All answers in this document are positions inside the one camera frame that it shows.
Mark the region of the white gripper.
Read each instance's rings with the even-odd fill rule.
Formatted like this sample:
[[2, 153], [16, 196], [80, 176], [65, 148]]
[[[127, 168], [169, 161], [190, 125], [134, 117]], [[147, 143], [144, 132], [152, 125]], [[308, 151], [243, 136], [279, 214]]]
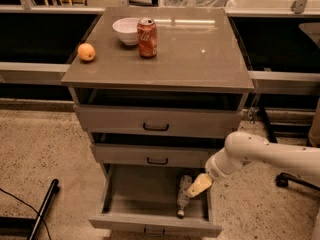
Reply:
[[198, 196], [212, 186], [213, 180], [219, 181], [227, 178], [245, 166], [245, 161], [231, 158], [225, 149], [221, 149], [207, 160], [205, 164], [206, 174], [199, 174], [190, 185], [187, 190], [189, 197], [194, 198]]

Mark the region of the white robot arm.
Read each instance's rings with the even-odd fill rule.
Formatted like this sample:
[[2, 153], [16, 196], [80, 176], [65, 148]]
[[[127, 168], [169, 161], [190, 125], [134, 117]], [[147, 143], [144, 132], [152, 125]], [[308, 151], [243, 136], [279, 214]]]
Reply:
[[188, 189], [190, 198], [210, 189], [215, 181], [223, 180], [245, 169], [254, 162], [261, 162], [291, 174], [298, 181], [320, 187], [320, 149], [271, 143], [266, 138], [236, 131], [229, 134], [224, 147], [205, 163]]

